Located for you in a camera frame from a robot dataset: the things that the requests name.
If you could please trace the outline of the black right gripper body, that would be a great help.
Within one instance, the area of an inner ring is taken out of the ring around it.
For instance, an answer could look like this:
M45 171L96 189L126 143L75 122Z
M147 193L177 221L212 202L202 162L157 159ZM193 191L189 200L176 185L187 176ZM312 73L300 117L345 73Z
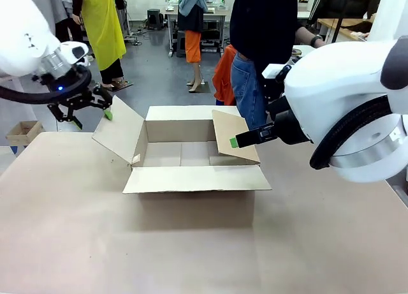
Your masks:
M285 96L269 103L266 110L273 122L275 134L285 144L310 142L310 138L303 132Z

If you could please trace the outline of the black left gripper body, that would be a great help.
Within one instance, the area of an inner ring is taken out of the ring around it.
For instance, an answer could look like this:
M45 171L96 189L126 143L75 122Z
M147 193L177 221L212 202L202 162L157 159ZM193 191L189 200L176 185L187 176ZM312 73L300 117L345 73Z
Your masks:
M32 105L58 104L65 107L85 108L90 106L93 96L89 90L91 73L84 66L74 66L64 76L54 78L50 73L40 78L48 92L34 95Z

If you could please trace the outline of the brown cardboard box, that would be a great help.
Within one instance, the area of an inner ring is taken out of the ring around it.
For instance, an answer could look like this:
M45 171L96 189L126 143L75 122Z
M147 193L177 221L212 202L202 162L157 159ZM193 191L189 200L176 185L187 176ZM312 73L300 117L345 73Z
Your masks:
M93 140L124 163L122 193L148 230L249 226L257 191L270 190L256 148L233 147L248 130L236 107L152 106L118 97Z

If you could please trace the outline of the person's left forearm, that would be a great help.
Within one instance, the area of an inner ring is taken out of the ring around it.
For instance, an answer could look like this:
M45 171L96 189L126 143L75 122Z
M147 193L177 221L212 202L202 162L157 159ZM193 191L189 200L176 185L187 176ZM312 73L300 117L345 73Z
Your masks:
M300 27L295 32L295 40L301 44L310 46L310 41L316 35L310 32L306 27Z

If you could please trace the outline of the small open cardboard box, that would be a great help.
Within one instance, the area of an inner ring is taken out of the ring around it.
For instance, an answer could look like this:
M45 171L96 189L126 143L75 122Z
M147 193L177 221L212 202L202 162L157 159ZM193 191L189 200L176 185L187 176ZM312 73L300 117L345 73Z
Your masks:
M42 132L45 130L40 121L22 121L6 134L6 139L10 146L29 145Z

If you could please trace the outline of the orange cloth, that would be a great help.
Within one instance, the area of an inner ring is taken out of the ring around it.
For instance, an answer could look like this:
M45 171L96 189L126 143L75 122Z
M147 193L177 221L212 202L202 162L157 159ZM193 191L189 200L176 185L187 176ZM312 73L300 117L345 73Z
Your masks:
M214 98L216 99L216 105L236 105L231 85L231 66L236 53L237 50L232 45L228 45L215 67L212 83L215 88Z

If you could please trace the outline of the person in grey hoodie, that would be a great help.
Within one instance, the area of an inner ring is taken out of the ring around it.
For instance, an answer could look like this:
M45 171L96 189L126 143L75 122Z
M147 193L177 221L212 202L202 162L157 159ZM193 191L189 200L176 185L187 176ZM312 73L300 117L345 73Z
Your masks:
M81 27L73 20L73 0L50 0L55 36L61 42L83 42Z

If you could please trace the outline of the black stool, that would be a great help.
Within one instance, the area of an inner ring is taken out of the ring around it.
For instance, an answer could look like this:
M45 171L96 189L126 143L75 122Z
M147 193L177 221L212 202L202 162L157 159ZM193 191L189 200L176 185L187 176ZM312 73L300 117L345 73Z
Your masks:
M161 30L163 28L164 17L160 9L147 10L147 29Z

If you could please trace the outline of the mannequin with orange skirt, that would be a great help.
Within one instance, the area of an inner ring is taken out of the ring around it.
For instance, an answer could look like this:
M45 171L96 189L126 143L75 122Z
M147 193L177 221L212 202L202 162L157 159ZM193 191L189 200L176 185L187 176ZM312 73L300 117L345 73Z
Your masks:
M207 11L207 0L178 0L178 26L185 34L186 61L194 70L194 80L187 83L189 92L195 92L202 82L200 40Z

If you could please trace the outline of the wooden table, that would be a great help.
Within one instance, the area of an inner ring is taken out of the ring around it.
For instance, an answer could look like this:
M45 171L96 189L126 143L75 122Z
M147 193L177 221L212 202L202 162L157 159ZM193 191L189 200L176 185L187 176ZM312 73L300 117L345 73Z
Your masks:
M320 26L320 35L324 38L326 44L343 41L362 41L368 38L373 22L362 18L345 18L339 28L335 40L335 31L337 28L337 18L319 18L317 26Z

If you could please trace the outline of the person in dark shirt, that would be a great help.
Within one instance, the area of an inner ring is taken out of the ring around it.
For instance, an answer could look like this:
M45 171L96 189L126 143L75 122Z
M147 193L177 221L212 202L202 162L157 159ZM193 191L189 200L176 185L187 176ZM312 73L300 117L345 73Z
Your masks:
M286 64L292 53L298 0L235 0L230 19L230 43L237 50L231 66L231 85L240 115L250 129L266 123L269 99L279 88L265 80L269 64Z

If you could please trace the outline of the black stand pole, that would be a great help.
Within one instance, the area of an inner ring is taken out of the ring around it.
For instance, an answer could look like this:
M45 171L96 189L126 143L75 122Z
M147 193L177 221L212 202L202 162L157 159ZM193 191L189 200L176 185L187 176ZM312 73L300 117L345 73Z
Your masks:
M344 9L345 9L346 3L347 3L347 0L342 0L340 15L339 15L339 17L337 19L337 24L336 24L336 27L335 27L335 31L334 31L331 43L335 43L336 40L337 40L337 37L339 35L339 31L340 31L342 21L343 21L343 18L344 18Z

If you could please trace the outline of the white workbench with equipment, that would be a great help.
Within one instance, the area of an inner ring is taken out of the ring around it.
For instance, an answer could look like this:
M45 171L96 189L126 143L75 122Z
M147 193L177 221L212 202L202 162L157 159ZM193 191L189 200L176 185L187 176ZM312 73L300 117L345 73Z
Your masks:
M168 26L168 42L169 52L168 57L172 57L176 52L177 57L184 57L184 32L178 27L178 4L179 0L164 0L166 7L164 10L164 21ZM226 0L209 0L207 2L208 11L204 13L204 23L210 26L216 26L216 31L219 34L217 39L204 39L201 41L203 52L216 52L221 57L224 54L224 25L227 17Z

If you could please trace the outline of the person in black jacket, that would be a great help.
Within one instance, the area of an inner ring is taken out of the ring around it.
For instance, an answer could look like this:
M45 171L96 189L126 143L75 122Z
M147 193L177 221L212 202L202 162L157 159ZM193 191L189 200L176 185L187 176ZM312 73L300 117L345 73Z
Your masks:
M310 15L310 21L319 18L370 18L377 13L380 0L316 0Z

